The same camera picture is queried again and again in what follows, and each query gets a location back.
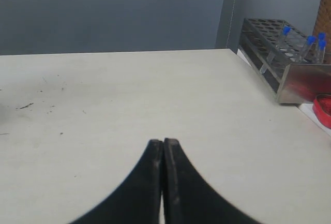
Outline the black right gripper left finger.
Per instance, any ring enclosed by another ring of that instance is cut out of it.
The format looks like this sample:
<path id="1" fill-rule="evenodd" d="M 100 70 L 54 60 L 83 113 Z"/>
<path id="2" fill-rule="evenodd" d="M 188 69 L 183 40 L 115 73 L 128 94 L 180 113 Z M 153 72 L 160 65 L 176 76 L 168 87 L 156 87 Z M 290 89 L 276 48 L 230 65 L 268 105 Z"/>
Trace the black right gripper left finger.
<path id="1" fill-rule="evenodd" d="M 125 180 L 73 223 L 159 223 L 163 142 L 150 140 Z"/>

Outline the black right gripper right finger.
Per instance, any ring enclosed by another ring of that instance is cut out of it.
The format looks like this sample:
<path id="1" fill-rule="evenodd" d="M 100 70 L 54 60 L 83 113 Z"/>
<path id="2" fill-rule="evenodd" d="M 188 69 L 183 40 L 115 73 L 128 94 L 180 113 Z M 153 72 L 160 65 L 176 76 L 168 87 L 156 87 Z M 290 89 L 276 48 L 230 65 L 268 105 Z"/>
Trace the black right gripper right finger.
<path id="1" fill-rule="evenodd" d="M 258 223 L 204 180 L 177 139 L 164 140 L 163 171 L 165 223 Z"/>

